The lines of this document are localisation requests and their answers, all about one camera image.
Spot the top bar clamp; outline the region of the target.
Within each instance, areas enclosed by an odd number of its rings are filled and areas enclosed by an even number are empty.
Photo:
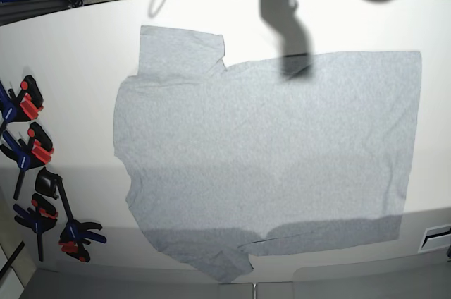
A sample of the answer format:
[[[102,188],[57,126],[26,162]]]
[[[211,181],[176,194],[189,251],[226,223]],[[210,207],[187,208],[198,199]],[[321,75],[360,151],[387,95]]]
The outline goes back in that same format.
[[[37,119],[43,109],[43,96],[32,75],[26,75],[20,83],[20,91],[6,91],[1,84],[1,133],[10,123],[29,122]]]

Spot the long bar clamp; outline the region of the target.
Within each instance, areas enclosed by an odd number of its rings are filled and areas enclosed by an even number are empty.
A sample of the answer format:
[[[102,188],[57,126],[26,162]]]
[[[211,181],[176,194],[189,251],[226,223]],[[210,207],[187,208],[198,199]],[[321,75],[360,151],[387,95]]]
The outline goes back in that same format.
[[[97,222],[81,222],[73,216],[63,178],[58,174],[42,168],[35,180],[35,190],[40,195],[60,200],[63,205],[67,222],[58,241],[61,251],[80,262],[90,262],[91,257],[85,246],[90,245],[92,241],[101,244],[107,242],[106,237],[99,233],[103,226]]]

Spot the grey T-shirt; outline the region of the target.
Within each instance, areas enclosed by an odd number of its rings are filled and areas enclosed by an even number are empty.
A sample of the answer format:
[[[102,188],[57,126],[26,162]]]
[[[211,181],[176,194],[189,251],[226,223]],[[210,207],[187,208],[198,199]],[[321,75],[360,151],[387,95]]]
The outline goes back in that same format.
[[[418,51],[225,66],[222,36],[144,26],[118,89],[115,155],[143,235],[220,282],[250,255],[396,240],[412,169]]]

